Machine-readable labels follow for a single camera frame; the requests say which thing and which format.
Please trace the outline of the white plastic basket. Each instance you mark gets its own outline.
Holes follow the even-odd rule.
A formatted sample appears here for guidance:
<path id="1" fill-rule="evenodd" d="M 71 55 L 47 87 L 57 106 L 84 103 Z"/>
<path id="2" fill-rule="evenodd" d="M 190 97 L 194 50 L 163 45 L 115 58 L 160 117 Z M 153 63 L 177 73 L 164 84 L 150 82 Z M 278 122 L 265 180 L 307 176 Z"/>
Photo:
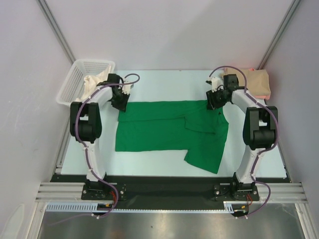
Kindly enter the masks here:
<path id="1" fill-rule="evenodd" d="M 58 94 L 56 102 L 70 107 L 70 104 L 84 93 L 84 77 L 98 75 L 104 70 L 113 73 L 115 62 L 110 60 L 79 59 L 71 66 Z"/>

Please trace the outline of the aluminium front rail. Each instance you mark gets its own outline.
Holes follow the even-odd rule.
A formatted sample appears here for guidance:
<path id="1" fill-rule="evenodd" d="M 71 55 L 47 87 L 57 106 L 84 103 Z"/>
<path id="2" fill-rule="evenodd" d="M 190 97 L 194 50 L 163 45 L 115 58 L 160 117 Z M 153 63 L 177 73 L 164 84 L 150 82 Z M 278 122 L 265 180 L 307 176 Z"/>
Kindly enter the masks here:
<path id="1" fill-rule="evenodd" d="M 269 203 L 307 203 L 301 183 L 269 183 Z M 35 200 L 37 202 L 79 202 L 84 183 L 43 182 Z"/>

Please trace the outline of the left aluminium corner post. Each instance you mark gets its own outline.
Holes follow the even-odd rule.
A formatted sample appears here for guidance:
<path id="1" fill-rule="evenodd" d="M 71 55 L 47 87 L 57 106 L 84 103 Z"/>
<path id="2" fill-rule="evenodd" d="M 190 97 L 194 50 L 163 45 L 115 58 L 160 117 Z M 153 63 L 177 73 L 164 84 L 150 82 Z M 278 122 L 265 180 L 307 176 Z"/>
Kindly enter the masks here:
<path id="1" fill-rule="evenodd" d="M 53 34 L 55 35 L 58 43 L 60 44 L 65 56 L 67 57 L 70 64 L 73 64 L 76 61 L 74 53 L 71 50 L 70 45 L 67 42 L 52 10 L 49 7 L 49 4 L 46 0 L 36 0 L 39 8 L 41 9 L 45 19 L 47 20 Z"/>

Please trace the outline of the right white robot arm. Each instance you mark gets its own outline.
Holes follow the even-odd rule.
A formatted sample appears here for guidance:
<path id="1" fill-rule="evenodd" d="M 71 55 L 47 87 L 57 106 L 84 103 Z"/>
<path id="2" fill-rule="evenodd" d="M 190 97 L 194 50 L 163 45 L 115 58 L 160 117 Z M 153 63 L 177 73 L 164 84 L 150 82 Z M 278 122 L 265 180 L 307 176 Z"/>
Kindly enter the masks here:
<path id="1" fill-rule="evenodd" d="M 206 92 L 208 109 L 216 110 L 232 103 L 245 114 L 245 152 L 230 186 L 230 195 L 241 200 L 254 190 L 255 171 L 261 158 L 278 143 L 278 109 L 259 102 L 246 86 L 239 85 L 235 74 L 225 75 L 223 79 L 210 76 L 206 82 L 211 85 L 211 90 Z"/>

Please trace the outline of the green t shirt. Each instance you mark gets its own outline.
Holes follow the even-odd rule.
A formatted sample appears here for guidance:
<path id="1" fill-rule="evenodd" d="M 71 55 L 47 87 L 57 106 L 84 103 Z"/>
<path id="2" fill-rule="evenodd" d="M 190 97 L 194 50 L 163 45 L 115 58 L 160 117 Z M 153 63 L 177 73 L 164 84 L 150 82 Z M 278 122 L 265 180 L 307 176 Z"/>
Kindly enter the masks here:
<path id="1" fill-rule="evenodd" d="M 186 150 L 185 162 L 218 173 L 229 123 L 206 100 L 131 102 L 119 112 L 116 152 Z"/>

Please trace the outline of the cream t shirt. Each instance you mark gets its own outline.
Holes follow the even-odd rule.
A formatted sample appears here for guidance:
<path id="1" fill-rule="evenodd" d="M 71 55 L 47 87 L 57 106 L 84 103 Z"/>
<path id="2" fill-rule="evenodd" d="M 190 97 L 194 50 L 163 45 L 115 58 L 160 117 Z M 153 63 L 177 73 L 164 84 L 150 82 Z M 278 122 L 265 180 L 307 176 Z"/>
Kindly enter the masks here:
<path id="1" fill-rule="evenodd" d="M 84 93 L 81 97 L 76 98 L 76 102 L 82 102 L 86 100 L 95 90 L 99 83 L 106 81 L 109 73 L 112 72 L 112 67 L 107 68 L 97 75 L 87 75 L 84 77 Z"/>

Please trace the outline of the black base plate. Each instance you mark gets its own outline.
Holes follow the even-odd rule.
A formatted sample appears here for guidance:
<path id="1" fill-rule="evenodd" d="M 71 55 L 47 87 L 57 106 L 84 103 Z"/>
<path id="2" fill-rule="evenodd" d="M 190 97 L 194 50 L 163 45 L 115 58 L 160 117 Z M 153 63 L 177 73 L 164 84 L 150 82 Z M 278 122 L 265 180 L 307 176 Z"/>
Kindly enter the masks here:
<path id="1" fill-rule="evenodd" d="M 213 186 L 214 200 L 216 201 L 259 201 L 259 193 L 255 183 L 243 184 L 216 184 Z"/>
<path id="2" fill-rule="evenodd" d="M 127 200 L 126 184 L 120 176 L 107 176 L 104 180 L 117 189 L 119 201 Z M 111 186 L 101 181 L 89 181 L 87 179 L 83 185 L 81 199 L 86 201 L 111 200 L 113 198 L 112 193 L 116 195 L 115 189 Z"/>

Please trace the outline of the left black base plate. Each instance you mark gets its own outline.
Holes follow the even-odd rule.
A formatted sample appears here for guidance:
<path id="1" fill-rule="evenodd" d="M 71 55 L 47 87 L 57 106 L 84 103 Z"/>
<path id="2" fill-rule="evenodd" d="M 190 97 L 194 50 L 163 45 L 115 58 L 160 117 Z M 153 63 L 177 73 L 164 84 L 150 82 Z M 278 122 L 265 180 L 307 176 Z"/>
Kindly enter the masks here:
<path id="1" fill-rule="evenodd" d="M 107 176 L 104 180 L 117 189 L 119 201 L 127 200 L 126 184 L 120 176 Z M 86 201 L 111 200 L 113 198 L 112 193 L 116 195 L 115 189 L 111 186 L 101 181 L 89 181 L 87 179 L 83 185 L 81 199 Z"/>

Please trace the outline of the right aluminium corner post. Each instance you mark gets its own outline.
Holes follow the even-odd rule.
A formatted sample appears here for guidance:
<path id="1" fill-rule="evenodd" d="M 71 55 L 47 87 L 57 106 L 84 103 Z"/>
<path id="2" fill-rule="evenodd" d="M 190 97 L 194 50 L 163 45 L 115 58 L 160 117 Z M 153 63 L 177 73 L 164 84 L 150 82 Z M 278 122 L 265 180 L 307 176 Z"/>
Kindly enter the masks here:
<path id="1" fill-rule="evenodd" d="M 295 14 L 298 11 L 298 8 L 302 4 L 303 0 L 293 0 L 285 13 L 281 23 L 279 24 L 278 29 L 276 30 L 269 46 L 267 47 L 260 63 L 258 64 L 257 69 L 262 70 L 267 65 L 268 61 L 270 60 L 271 56 L 275 52 L 276 47 L 280 43 L 282 37 L 284 36 L 284 33 L 288 29 L 292 19 L 294 18 Z"/>

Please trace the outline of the folded tan t shirt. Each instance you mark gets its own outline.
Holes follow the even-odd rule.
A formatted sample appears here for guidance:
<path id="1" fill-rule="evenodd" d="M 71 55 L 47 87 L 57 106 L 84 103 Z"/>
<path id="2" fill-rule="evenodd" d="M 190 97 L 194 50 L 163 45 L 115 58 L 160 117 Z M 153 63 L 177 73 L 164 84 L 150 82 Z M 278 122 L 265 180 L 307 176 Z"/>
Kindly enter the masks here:
<path id="1" fill-rule="evenodd" d="M 247 89 L 250 94 L 258 99 L 268 100 L 271 96 L 271 90 L 269 86 L 269 75 L 266 70 L 254 70 L 251 69 L 240 69 L 247 79 Z M 232 68 L 224 68 L 220 77 L 223 78 L 224 75 L 236 74 L 239 86 L 244 87 L 245 81 L 243 75 Z"/>

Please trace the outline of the aluminium corner post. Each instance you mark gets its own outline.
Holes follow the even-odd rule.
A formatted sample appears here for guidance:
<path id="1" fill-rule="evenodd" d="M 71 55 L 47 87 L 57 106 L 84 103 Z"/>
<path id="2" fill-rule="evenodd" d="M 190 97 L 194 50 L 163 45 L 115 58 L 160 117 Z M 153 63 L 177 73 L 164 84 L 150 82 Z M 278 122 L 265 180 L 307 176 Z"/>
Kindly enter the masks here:
<path id="1" fill-rule="evenodd" d="M 47 20 L 53 34 L 55 35 L 58 43 L 60 44 L 65 56 L 67 57 L 70 64 L 73 64 L 76 61 L 74 53 L 71 50 L 70 45 L 67 42 L 52 10 L 49 7 L 49 4 L 46 0 L 36 0 L 39 8 L 41 9 L 45 19 Z"/>
<path id="2" fill-rule="evenodd" d="M 276 30 L 269 46 L 267 47 L 260 63 L 258 64 L 257 69 L 262 70 L 267 65 L 268 61 L 270 60 L 271 56 L 275 52 L 276 47 L 280 43 L 282 37 L 284 36 L 284 33 L 288 29 L 292 19 L 294 18 L 295 14 L 298 11 L 298 8 L 302 4 L 303 0 L 293 0 L 285 13 L 281 23 L 279 24 L 278 29 Z"/>

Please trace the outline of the folded pink t shirt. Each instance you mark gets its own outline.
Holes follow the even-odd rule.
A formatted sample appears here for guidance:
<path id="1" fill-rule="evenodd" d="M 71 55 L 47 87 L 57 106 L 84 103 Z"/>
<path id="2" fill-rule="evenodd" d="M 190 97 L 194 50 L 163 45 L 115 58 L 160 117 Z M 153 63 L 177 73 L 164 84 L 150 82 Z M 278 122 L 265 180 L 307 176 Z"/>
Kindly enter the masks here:
<path id="1" fill-rule="evenodd" d="M 269 75 L 266 70 L 249 69 L 247 72 L 247 88 L 258 98 L 268 100 L 271 96 Z"/>

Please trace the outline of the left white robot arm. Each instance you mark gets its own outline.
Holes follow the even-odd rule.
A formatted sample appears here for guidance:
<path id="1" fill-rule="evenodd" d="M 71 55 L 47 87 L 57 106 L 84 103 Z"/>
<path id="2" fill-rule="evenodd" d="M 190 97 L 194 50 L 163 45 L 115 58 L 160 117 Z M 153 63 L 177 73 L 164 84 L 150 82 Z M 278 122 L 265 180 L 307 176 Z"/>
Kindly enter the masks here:
<path id="1" fill-rule="evenodd" d="M 106 170 L 99 147 L 102 135 L 100 109 L 110 102 L 113 108 L 125 112 L 131 84 L 126 76 L 115 73 L 88 75 L 84 78 L 84 94 L 70 104 L 70 134 L 83 147 L 88 167 L 86 178 L 89 182 L 98 182 L 92 192 L 99 199 L 107 198 L 110 193 L 110 186 L 101 182 Z"/>

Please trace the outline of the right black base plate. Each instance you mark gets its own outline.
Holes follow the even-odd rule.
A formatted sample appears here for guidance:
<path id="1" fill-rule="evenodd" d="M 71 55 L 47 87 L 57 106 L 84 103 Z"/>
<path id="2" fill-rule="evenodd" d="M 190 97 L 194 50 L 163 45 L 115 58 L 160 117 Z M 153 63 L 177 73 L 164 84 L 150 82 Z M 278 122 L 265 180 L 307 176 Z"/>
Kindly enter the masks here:
<path id="1" fill-rule="evenodd" d="M 214 200 L 216 201 L 259 201 L 259 193 L 255 183 L 243 184 L 216 184 L 213 186 Z"/>

